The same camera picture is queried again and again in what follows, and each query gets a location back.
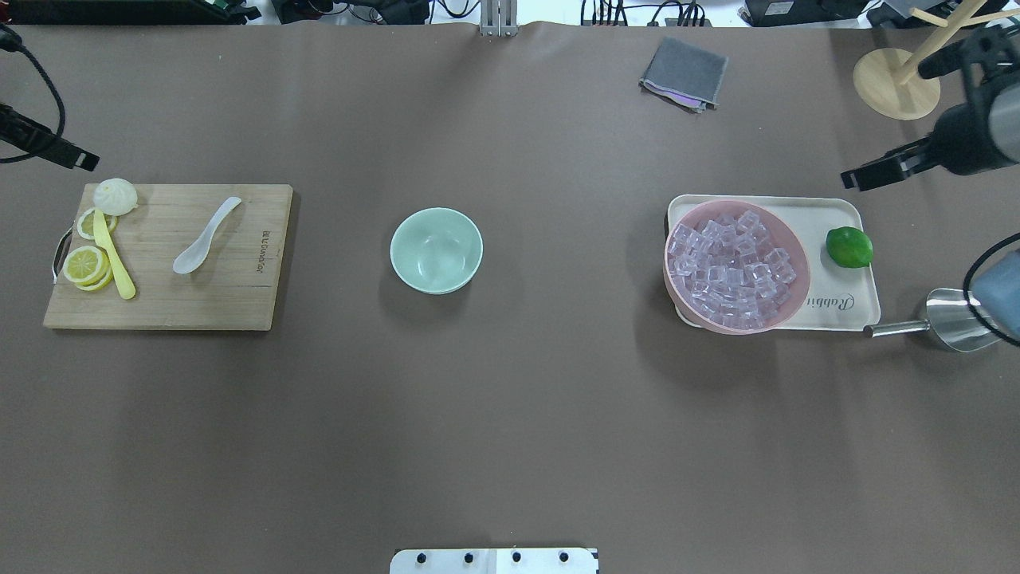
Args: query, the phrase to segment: pink bowl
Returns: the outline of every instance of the pink bowl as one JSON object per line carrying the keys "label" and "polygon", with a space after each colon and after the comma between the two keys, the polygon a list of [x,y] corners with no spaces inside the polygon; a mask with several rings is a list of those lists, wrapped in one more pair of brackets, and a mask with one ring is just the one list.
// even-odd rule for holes
{"label": "pink bowl", "polygon": [[[782,247],[787,253],[789,253],[789,264],[794,267],[794,270],[797,271],[797,278],[789,283],[789,300],[779,306],[778,316],[769,320],[761,329],[732,329],[729,327],[723,327],[722,325],[709,320],[707,317],[703,317],[695,311],[686,300],[683,299],[683,296],[680,295],[680,291],[677,289],[677,285],[673,282],[672,277],[669,275],[669,243],[676,233],[677,225],[680,223],[692,227],[698,227],[698,225],[705,219],[714,219],[725,214],[732,215],[733,217],[740,217],[741,214],[748,209],[753,209],[761,216],[762,224],[768,228],[772,238],[772,243],[776,247]],[[789,225],[783,222],[782,219],[777,217],[771,211],[759,205],[755,205],[754,203],[740,201],[737,199],[714,199],[712,201],[706,201],[691,211],[687,211],[687,213],[680,217],[680,220],[676,221],[676,225],[670,229],[669,237],[666,238],[666,246],[663,248],[662,254],[662,274],[666,279],[666,291],[669,292],[669,298],[673,300],[674,304],[676,304],[676,309],[679,310],[680,315],[682,315],[684,319],[695,325],[700,325],[709,331],[722,333],[724,335],[751,335],[753,333],[761,333],[762,331],[775,329],[776,327],[782,325],[790,317],[793,317],[794,314],[800,311],[805,300],[808,298],[808,286],[811,284],[811,267],[808,265],[808,257],[804,252],[804,246],[801,245],[801,240],[797,238],[797,233],[794,232],[794,229],[789,228]]]}

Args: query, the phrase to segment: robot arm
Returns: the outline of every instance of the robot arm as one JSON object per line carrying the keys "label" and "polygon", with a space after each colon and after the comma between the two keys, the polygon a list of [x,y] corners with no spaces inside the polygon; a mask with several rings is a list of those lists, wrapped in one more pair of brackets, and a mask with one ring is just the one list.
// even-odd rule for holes
{"label": "robot arm", "polygon": [[[867,191],[942,165],[969,175],[1020,161],[1020,54],[1015,31],[985,28],[925,58],[922,77],[961,70],[967,102],[938,118],[927,137],[842,173],[847,189]],[[974,75],[975,64],[982,76]]]}
{"label": "robot arm", "polygon": [[14,157],[0,157],[0,163],[13,163],[32,157],[42,157],[67,168],[82,167],[90,171],[95,169],[96,164],[99,163],[99,156],[79,148],[61,137],[65,120],[64,105],[60,95],[57,94],[56,87],[50,81],[50,76],[47,75],[36,56],[21,44],[21,37],[2,23],[0,23],[0,50],[12,53],[19,52],[29,58],[32,65],[42,75],[46,87],[50,89],[60,114],[57,131],[54,134],[46,125],[21,115],[14,111],[14,108],[0,102],[0,141],[7,142],[26,152]]}

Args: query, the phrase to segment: cutting board handle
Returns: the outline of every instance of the cutting board handle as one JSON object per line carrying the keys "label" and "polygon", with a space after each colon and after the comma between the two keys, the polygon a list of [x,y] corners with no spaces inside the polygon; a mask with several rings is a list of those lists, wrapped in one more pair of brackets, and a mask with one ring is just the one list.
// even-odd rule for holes
{"label": "cutting board handle", "polygon": [[67,258],[67,252],[70,251],[70,238],[74,233],[74,225],[67,227],[67,231],[64,232],[60,241],[57,242],[57,248],[53,251],[53,283],[57,283],[57,276],[60,275],[60,269],[63,268],[63,261]]}

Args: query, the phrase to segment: lemon slice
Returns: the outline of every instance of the lemon slice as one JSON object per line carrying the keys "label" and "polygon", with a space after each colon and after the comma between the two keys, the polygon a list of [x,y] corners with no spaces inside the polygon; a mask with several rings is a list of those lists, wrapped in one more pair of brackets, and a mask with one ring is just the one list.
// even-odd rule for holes
{"label": "lemon slice", "polygon": [[89,284],[79,284],[75,282],[74,286],[78,286],[78,289],[83,292],[98,292],[102,290],[103,286],[109,284],[110,279],[113,278],[113,266],[110,265],[109,260],[107,260],[106,264],[103,266],[106,268],[106,272],[103,274],[102,278]]}
{"label": "lemon slice", "polygon": [[[78,233],[89,241],[95,241],[96,237],[92,234],[92,216],[95,214],[96,208],[89,207],[86,209],[82,216],[78,218]],[[120,217],[116,215],[106,214],[106,228],[113,230],[117,226],[117,220]]]}
{"label": "lemon slice", "polygon": [[75,284],[89,284],[102,278],[106,253],[99,247],[85,245],[67,253],[64,260],[64,276]]}

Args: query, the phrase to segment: mint green bowl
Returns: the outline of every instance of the mint green bowl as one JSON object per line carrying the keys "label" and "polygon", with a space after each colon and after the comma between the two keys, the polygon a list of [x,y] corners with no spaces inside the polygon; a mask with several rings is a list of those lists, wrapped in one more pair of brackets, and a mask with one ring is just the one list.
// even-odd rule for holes
{"label": "mint green bowl", "polygon": [[429,296],[452,294],[481,264],[481,232],[467,215],[447,207],[422,209],[404,219],[390,242],[397,275]]}

